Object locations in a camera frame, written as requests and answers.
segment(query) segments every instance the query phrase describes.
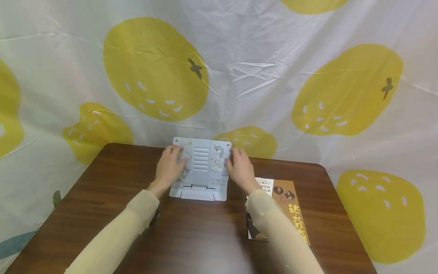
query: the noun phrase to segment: right hand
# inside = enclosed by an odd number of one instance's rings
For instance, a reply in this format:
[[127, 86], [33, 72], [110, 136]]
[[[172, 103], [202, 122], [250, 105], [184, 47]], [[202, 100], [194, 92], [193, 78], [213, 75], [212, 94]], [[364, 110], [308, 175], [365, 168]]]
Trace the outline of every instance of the right hand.
[[254, 166], [251, 164], [248, 155], [244, 149], [232, 148], [231, 156], [233, 157], [233, 164], [231, 160], [226, 160], [226, 168], [233, 181], [243, 190], [247, 195], [257, 189], [261, 189], [256, 182], [254, 176]]

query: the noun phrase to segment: brown table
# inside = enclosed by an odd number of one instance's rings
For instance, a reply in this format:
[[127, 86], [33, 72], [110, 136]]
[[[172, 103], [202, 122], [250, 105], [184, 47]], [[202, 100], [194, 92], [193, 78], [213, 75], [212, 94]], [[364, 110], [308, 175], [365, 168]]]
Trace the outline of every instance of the brown table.
[[[107, 145], [11, 265], [8, 274], [63, 273], [82, 249], [154, 179], [162, 149]], [[258, 177], [293, 180], [311, 249], [326, 274], [376, 273], [325, 169], [252, 159]], [[116, 273], [281, 273], [268, 243], [248, 240], [245, 195], [226, 202], [171, 198]]]

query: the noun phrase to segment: book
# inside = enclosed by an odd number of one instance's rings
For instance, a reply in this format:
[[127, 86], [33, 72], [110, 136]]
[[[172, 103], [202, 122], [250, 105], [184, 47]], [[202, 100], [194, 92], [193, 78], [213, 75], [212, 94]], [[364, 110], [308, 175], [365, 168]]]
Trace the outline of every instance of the book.
[[[300, 204], [298, 203], [297, 192], [293, 181], [256, 178], [261, 188], [277, 202], [286, 217], [298, 230], [303, 240], [310, 246]], [[251, 216], [247, 212], [248, 239], [268, 242], [266, 235], [258, 231], [252, 224]]]

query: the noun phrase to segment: white curtain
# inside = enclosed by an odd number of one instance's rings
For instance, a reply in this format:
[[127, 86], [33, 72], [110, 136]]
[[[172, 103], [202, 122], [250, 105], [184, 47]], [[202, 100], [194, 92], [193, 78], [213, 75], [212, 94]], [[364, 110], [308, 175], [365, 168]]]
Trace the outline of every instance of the white curtain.
[[3, 1], [0, 273], [104, 145], [175, 136], [321, 164], [379, 273], [435, 273], [437, 8]]

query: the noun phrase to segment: unicorn illustration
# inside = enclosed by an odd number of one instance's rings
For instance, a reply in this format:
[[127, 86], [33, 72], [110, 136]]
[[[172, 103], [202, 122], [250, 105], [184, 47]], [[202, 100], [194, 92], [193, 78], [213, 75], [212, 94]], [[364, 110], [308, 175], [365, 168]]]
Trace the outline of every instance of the unicorn illustration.
[[213, 151], [213, 157], [210, 158], [212, 161], [212, 166], [210, 167], [211, 171], [214, 172], [222, 172], [223, 166], [225, 165], [225, 152], [221, 146], [216, 146]]
[[190, 169], [187, 167], [184, 167], [183, 172], [181, 173], [181, 176], [178, 178], [177, 181], [185, 181], [187, 178], [187, 175], [189, 174]]

